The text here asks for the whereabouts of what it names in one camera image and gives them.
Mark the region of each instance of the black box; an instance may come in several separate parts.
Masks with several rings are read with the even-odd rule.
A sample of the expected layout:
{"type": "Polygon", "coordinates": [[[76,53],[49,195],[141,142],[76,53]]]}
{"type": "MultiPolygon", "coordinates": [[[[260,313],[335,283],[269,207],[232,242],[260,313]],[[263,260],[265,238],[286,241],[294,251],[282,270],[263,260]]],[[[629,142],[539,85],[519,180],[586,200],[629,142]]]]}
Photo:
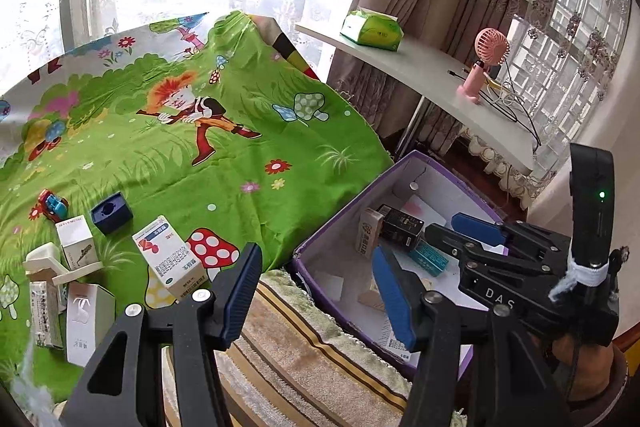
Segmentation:
{"type": "Polygon", "coordinates": [[[380,237],[411,250],[418,241],[424,221],[405,214],[396,208],[391,208],[388,204],[381,204],[378,211],[385,216],[382,219],[380,237]]]}

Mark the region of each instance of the blue gripper pad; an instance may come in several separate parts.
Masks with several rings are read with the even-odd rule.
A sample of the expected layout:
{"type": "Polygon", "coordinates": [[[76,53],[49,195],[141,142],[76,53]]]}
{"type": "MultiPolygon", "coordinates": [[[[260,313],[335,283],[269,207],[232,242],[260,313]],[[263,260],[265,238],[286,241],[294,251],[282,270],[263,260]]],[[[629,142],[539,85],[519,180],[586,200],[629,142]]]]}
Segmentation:
{"type": "Polygon", "coordinates": [[[240,336],[261,272],[262,250],[247,243],[236,265],[220,272],[211,283],[216,303],[224,303],[221,337],[227,348],[240,336]]]}
{"type": "Polygon", "coordinates": [[[505,238],[499,226],[477,217],[467,216],[460,212],[451,218],[451,228],[492,247],[504,245],[505,238]]]}
{"type": "Polygon", "coordinates": [[[432,277],[437,277],[444,272],[449,264],[449,259],[424,241],[419,241],[408,256],[427,270],[432,277]]]}
{"type": "Polygon", "coordinates": [[[371,265],[396,339],[409,351],[419,351],[416,332],[422,314],[420,299],[424,293],[420,278],[403,270],[394,254],[381,247],[373,251],[371,265]]]}

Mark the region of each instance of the red mushroom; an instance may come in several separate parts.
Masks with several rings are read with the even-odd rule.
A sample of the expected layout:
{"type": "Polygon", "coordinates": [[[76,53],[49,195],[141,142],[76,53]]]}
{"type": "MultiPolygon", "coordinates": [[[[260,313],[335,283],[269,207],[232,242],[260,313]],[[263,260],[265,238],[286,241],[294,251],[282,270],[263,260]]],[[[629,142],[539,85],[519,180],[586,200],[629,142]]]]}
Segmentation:
{"type": "Polygon", "coordinates": [[[187,239],[187,246],[207,270],[213,280],[221,268],[230,266],[240,257],[240,251],[209,229],[195,229],[187,239]]]}

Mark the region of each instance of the screw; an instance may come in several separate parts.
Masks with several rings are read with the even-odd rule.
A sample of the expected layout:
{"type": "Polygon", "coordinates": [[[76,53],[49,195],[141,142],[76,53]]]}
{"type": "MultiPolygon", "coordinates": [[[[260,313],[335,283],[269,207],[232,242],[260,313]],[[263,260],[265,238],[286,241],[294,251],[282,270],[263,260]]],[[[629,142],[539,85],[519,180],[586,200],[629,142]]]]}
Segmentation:
{"type": "Polygon", "coordinates": [[[135,317],[136,315],[140,315],[142,313],[142,306],[139,304],[130,304],[124,310],[124,312],[129,315],[129,317],[135,317]]]}
{"type": "Polygon", "coordinates": [[[206,289],[196,290],[191,295],[191,298],[196,302],[204,302],[211,296],[211,292],[206,289]]]}
{"type": "Polygon", "coordinates": [[[494,306],[494,313],[498,315],[498,317],[508,317],[511,314],[511,310],[505,304],[496,304],[494,306]]]}
{"type": "Polygon", "coordinates": [[[426,300],[429,304],[438,304],[442,301],[442,294],[438,292],[427,292],[424,294],[424,300],[426,300]]]}

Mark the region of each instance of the pink fan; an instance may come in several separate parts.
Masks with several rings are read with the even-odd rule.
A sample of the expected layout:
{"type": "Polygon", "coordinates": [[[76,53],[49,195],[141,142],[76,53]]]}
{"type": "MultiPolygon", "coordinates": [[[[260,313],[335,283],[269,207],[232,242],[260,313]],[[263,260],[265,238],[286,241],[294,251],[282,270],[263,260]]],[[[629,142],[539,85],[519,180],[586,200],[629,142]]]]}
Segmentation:
{"type": "Polygon", "coordinates": [[[478,33],[475,48],[479,60],[471,68],[465,83],[458,88],[458,92],[472,102],[479,103],[478,93],[484,86],[486,72],[491,66],[504,62],[509,54],[509,41],[495,28],[485,28],[478,33]]]}

